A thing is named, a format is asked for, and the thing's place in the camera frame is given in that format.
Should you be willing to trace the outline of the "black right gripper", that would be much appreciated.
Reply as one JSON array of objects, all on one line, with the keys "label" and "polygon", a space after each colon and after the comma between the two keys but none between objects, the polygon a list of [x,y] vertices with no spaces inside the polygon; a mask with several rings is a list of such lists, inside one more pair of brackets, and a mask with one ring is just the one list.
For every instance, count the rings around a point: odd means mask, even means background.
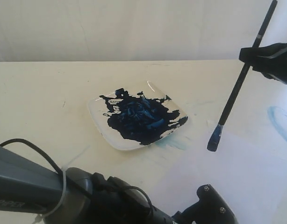
[{"label": "black right gripper", "polygon": [[262,75],[287,85],[287,43],[275,43],[259,48],[242,48],[239,60],[255,68],[263,68]]}]

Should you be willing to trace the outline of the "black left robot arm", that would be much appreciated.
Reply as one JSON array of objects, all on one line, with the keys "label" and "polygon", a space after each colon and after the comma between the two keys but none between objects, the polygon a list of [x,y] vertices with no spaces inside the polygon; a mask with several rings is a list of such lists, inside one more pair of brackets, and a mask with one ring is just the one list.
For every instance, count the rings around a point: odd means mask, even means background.
[{"label": "black left robot arm", "polygon": [[61,169],[39,147],[47,169],[0,144],[0,211],[36,214],[46,224],[172,224],[147,194],[125,181],[79,168]]}]

